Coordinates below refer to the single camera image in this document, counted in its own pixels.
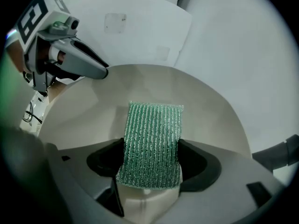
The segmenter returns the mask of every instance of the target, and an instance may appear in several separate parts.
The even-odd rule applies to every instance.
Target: sticker
[[[70,13],[63,0],[54,0],[62,12]]]
[[[44,0],[33,0],[31,6],[26,8],[17,23],[24,44],[47,12],[48,9]]]
[[[107,13],[105,15],[104,32],[105,33],[123,33],[126,28],[127,15],[123,13]]]

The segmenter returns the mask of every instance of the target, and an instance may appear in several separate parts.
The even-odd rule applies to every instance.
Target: white wall
[[[294,163],[290,166],[275,169],[273,175],[280,180],[285,186],[289,185],[293,179],[294,174],[298,169],[299,163]]]
[[[184,0],[193,15],[176,63],[218,91],[257,152],[299,133],[299,54],[268,0]]]

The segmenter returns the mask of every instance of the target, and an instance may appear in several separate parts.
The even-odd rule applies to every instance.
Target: black cable
[[[33,113],[32,103],[30,102],[29,105],[30,105],[30,113]],[[29,115],[28,119],[25,119],[25,118],[23,117],[23,120],[24,120],[25,122],[29,123],[29,122],[32,120],[32,115]]]
[[[35,116],[33,113],[29,112],[29,111],[25,111],[27,114],[30,114],[31,116],[33,116],[34,118],[37,119],[38,122],[40,122],[41,124],[43,123],[37,116]]]
[[[23,71],[23,78],[27,81],[27,83],[30,83],[30,81],[26,77],[26,72]]]

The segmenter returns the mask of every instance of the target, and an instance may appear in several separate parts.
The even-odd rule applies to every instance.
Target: robotic arm
[[[34,90],[46,92],[56,77],[72,80],[106,77],[108,65],[76,37],[78,24],[63,0],[33,0],[25,10],[17,30]],[[38,54],[45,47],[49,53],[41,59]]]

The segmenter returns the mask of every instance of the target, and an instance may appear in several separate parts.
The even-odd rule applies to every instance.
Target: textured sponge
[[[118,183],[141,189],[179,186],[177,151],[182,112],[181,105],[130,101]]]

